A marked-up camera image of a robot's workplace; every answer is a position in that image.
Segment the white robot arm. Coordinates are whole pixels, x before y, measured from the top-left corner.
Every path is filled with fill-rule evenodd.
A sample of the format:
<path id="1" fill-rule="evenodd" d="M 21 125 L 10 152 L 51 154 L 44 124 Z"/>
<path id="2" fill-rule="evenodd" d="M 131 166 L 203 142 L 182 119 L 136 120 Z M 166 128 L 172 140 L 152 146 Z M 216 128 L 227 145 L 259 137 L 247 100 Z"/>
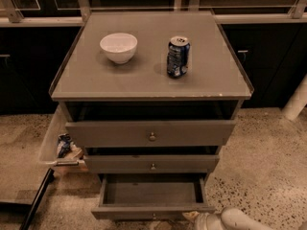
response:
<path id="1" fill-rule="evenodd" d="M 306 82 L 281 110 L 243 111 L 193 230 L 306 230 Z"/>

